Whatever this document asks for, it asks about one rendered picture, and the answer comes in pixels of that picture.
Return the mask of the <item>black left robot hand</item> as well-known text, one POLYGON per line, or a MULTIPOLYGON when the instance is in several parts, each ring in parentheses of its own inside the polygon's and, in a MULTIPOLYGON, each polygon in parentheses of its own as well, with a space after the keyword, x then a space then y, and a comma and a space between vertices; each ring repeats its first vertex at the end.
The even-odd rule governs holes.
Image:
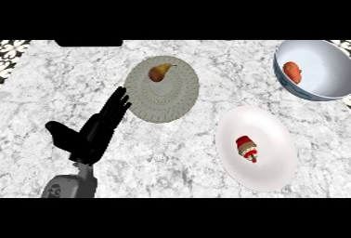
POLYGON ((90 116, 80 131, 56 121, 46 123, 53 145, 69 152, 71 161, 93 165, 102 159, 113 130, 130 106, 127 89, 119 86, 108 98, 102 111, 90 116))

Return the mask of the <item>orange sweet potato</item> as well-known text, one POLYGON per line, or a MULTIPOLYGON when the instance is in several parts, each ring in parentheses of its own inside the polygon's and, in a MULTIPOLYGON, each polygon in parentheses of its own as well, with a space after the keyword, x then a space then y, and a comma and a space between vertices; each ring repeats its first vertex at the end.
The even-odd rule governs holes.
POLYGON ((299 69, 299 66, 293 61, 289 61, 283 65, 283 73, 286 74, 286 76, 289 77, 289 79, 292 80, 292 82, 295 84, 298 84, 301 82, 301 80, 302 80, 302 70, 299 69))

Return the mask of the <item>black appliance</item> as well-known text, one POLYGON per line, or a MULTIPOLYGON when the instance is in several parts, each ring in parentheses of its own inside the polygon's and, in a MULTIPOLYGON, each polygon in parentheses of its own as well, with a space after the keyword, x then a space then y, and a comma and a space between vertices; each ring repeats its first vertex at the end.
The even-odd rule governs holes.
POLYGON ((124 40, 54 40, 62 47, 122 46, 124 40))

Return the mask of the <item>brown pear-shaped squash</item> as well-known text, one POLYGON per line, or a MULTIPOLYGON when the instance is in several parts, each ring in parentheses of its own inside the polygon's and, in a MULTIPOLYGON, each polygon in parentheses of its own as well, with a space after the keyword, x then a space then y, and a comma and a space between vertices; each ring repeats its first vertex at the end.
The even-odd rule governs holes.
POLYGON ((150 68, 147 72, 147 77, 153 82, 161 82, 165 78, 165 73, 168 69, 172 67, 172 64, 165 63, 159 66, 150 68))

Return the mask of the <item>red and tan cupcake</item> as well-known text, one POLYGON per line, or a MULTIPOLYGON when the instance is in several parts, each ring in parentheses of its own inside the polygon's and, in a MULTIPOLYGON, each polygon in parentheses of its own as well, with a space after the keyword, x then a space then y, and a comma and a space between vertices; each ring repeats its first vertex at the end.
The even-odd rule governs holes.
POLYGON ((256 144, 248 136, 240 136, 236 139, 239 155, 252 163, 256 163, 258 148, 256 144))

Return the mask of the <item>grey woven round plate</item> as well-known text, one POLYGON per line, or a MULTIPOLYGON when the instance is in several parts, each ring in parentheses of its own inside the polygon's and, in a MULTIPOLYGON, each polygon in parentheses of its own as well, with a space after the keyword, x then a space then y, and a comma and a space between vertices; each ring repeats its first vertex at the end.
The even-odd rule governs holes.
POLYGON ((181 59, 171 56, 144 59, 125 80, 131 112, 141 120, 156 124, 180 119, 196 103, 199 87, 197 74, 181 59), (147 72, 165 63, 171 64, 165 77, 161 82, 153 82, 147 72))

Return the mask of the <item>white oval plate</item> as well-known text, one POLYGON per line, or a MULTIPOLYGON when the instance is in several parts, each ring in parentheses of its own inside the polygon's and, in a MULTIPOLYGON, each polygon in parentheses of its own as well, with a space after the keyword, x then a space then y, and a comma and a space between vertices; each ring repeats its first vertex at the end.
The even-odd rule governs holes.
POLYGON ((218 123, 217 154, 231 178, 251 190, 273 192, 295 176, 298 155, 289 131, 279 118, 264 109, 231 109, 218 123), (237 152, 236 139, 248 136, 256 144, 256 163, 237 152))

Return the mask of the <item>white bowl with blue rim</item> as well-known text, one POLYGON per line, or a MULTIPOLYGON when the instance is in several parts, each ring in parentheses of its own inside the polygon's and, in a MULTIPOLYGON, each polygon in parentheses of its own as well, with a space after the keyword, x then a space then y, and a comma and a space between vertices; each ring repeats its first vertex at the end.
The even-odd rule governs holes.
POLYGON ((302 99, 329 101, 351 94, 351 59, 324 40, 285 40, 274 53, 273 69, 282 86, 302 99), (302 71, 298 84, 283 72, 289 61, 302 71))

